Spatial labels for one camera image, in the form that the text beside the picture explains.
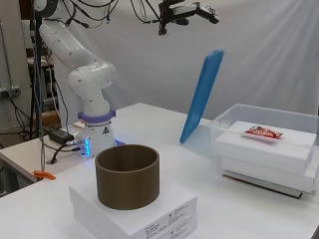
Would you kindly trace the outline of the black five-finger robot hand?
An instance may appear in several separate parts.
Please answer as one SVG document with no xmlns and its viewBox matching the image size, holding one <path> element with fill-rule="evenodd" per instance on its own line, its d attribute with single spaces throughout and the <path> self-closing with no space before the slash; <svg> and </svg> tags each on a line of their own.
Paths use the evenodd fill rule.
<svg viewBox="0 0 319 239">
<path fill-rule="evenodd" d="M 180 26 L 188 24 L 188 18 L 194 15 L 208 20 L 212 24 L 217 24 L 219 19 L 213 8 L 210 6 L 201 7 L 199 2 L 194 2 L 190 5 L 180 5 L 184 0 L 162 0 L 159 3 L 159 35 L 166 34 L 166 25 L 175 23 Z"/>
</svg>

